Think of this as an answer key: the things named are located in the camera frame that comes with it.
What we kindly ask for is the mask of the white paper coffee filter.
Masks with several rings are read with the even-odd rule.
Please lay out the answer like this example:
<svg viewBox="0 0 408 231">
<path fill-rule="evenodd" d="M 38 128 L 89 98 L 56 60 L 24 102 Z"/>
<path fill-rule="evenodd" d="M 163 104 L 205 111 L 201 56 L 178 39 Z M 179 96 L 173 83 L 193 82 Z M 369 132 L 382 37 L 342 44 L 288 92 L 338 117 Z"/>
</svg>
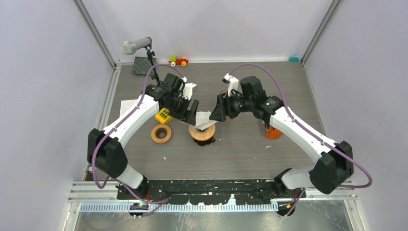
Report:
<svg viewBox="0 0 408 231">
<path fill-rule="evenodd" d="M 197 128 L 199 130 L 204 130 L 207 129 L 208 127 L 212 126 L 215 124 L 217 121 L 211 120 L 209 117 L 211 115 L 210 111 L 204 112 L 204 111 L 198 111 L 196 112 L 196 117 L 195 117 L 195 125 L 193 126 L 194 128 Z"/>
</svg>

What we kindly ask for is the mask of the large wooden ring holder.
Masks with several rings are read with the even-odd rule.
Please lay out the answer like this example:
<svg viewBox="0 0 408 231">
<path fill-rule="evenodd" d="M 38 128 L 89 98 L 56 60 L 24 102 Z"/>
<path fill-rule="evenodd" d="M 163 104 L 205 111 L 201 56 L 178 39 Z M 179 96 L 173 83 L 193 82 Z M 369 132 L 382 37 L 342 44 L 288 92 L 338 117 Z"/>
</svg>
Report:
<svg viewBox="0 0 408 231">
<path fill-rule="evenodd" d="M 207 141 L 210 140 L 216 131 L 215 124 L 205 128 L 204 130 L 200 130 L 196 127 L 189 126 L 189 133 L 190 135 L 197 141 Z"/>
</svg>

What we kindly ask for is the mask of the dark brown dripper cup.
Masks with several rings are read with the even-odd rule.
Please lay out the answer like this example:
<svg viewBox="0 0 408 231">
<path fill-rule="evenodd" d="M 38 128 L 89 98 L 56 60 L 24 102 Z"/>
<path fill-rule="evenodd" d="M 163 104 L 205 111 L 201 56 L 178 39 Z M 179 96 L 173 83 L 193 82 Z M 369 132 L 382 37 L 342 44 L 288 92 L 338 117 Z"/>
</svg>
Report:
<svg viewBox="0 0 408 231">
<path fill-rule="evenodd" d="M 206 146 L 206 145 L 210 145 L 210 144 L 214 143 L 216 141 L 216 139 L 214 137 L 211 137 L 211 138 L 209 138 L 209 139 L 207 139 L 205 141 L 200 141 L 200 140 L 196 140 L 196 139 L 193 139 L 193 141 L 196 144 L 198 144 L 199 146 Z"/>
</svg>

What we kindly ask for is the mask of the orange coffee filter box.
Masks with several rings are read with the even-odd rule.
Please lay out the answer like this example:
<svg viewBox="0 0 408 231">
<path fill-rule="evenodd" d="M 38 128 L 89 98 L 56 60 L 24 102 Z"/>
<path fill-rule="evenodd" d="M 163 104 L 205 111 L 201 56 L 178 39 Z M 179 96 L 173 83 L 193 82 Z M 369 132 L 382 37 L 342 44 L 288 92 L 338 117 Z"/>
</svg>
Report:
<svg viewBox="0 0 408 231">
<path fill-rule="evenodd" d="M 265 125 L 265 132 L 269 140 L 277 140 L 282 136 L 282 132 L 271 125 Z"/>
</svg>

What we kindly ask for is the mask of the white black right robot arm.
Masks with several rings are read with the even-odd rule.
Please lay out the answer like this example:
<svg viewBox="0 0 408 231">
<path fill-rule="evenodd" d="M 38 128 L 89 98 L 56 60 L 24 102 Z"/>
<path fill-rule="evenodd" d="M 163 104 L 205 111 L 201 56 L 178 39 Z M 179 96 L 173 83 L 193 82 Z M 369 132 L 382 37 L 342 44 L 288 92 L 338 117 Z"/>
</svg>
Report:
<svg viewBox="0 0 408 231">
<path fill-rule="evenodd" d="M 275 128 L 294 141 L 310 157 L 314 166 L 289 168 L 275 177 L 275 193 L 288 197 L 294 189 L 314 187 L 330 194 L 354 173 L 352 147 L 345 141 L 335 142 L 317 132 L 296 116 L 276 96 L 267 96 L 255 76 L 242 80 L 226 74 L 222 81 L 228 91 L 217 96 L 210 120 L 223 122 L 240 113 L 250 112 L 267 128 Z"/>
</svg>

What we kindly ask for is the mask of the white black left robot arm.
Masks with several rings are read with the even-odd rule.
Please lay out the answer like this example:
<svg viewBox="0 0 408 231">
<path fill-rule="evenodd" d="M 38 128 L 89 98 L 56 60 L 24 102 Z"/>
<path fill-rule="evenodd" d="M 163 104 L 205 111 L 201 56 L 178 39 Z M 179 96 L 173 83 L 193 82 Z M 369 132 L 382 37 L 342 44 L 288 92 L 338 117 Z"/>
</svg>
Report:
<svg viewBox="0 0 408 231">
<path fill-rule="evenodd" d="M 88 135 L 87 161 L 92 169 L 99 169 L 109 177 L 129 187 L 136 199 L 147 195 L 144 176 L 129 163 L 124 147 L 135 132 L 161 109 L 181 122 L 195 125 L 198 100 L 192 100 L 197 84 L 168 73 L 157 85 L 145 84 L 141 95 L 123 115 L 102 130 L 94 128 Z"/>
</svg>

